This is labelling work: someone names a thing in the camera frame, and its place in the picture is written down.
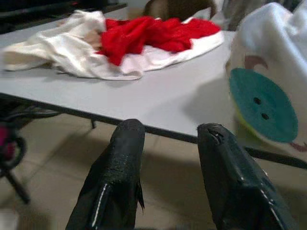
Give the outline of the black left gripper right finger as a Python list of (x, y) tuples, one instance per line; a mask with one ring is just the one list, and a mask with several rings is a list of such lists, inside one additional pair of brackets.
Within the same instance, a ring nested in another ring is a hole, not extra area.
[(218, 230), (297, 230), (290, 208), (266, 172), (220, 124), (197, 128), (198, 150)]

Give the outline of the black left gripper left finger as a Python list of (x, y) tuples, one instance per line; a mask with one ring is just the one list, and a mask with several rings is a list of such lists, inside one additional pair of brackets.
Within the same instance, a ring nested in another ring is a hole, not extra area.
[(92, 164), (70, 215), (68, 230), (132, 230), (137, 206), (144, 207), (140, 182), (145, 128), (122, 121)]

